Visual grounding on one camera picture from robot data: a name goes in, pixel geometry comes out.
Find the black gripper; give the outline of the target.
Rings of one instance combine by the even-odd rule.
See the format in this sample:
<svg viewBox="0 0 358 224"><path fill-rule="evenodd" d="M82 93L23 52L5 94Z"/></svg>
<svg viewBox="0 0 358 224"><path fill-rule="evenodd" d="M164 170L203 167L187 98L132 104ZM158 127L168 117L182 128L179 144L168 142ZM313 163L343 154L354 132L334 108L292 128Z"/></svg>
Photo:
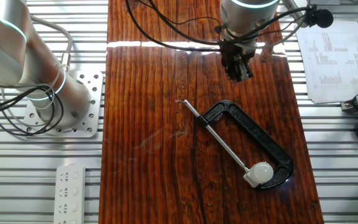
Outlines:
<svg viewBox="0 0 358 224"><path fill-rule="evenodd" d="M249 67L249 60L255 56L254 49L243 49L234 44L224 44L221 46L221 62L222 64L228 64L225 66L225 72L228 80L238 82L253 77L253 73ZM237 64L230 63L235 61L236 58L240 58L242 61L239 64L240 67L240 79L237 71Z"/></svg>

